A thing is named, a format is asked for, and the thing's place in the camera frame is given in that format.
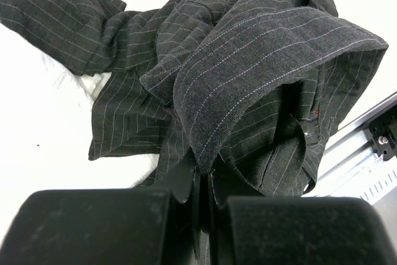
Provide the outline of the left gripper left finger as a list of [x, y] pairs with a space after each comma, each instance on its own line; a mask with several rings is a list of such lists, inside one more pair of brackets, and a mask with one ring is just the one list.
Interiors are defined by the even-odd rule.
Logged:
[[2, 264], [197, 264], [200, 172], [192, 151], [149, 187], [47, 190], [22, 204]]

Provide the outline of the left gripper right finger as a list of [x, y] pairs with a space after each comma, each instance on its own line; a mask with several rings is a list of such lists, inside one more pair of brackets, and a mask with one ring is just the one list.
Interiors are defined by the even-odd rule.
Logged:
[[371, 205], [349, 197], [265, 197], [235, 173], [208, 176], [213, 264], [395, 264]]

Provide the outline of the black pinstriped shirt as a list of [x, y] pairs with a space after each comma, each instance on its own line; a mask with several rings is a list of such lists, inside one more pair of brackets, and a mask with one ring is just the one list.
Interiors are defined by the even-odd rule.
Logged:
[[188, 151], [266, 196], [316, 185], [329, 137], [388, 44], [333, 0], [1, 0], [1, 22], [76, 75], [110, 73], [89, 159], [154, 153], [163, 177]]

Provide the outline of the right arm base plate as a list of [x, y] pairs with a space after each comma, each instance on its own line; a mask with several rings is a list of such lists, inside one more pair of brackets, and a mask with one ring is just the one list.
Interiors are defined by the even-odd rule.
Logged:
[[373, 152], [383, 161], [396, 157], [396, 105], [382, 110], [368, 120], [365, 134]]

